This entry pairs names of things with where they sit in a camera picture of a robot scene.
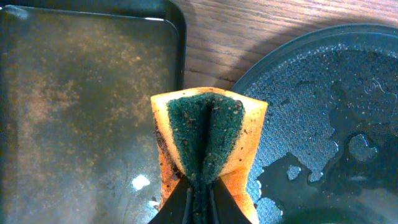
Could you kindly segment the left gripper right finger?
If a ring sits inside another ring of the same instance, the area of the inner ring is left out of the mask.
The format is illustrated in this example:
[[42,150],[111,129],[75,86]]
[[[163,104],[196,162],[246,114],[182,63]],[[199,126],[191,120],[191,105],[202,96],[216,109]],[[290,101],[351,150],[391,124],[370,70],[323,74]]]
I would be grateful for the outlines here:
[[210,224],[251,224],[220,178],[211,184],[208,205]]

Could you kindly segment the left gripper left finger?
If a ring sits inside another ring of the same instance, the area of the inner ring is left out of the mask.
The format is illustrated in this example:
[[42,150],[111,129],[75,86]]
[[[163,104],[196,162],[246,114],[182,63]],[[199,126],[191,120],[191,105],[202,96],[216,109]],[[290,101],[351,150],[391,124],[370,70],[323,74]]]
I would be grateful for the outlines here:
[[149,224],[190,224],[190,183],[185,176]]

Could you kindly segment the green and yellow sponge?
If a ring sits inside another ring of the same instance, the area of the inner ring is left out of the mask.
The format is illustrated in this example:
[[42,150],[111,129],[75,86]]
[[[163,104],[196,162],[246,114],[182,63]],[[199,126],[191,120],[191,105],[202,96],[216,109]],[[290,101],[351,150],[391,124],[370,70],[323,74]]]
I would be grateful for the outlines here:
[[245,217],[257,223],[246,187],[268,104],[214,87],[154,95],[150,102],[159,150],[159,211],[185,176],[190,223],[210,223],[209,191],[220,178]]

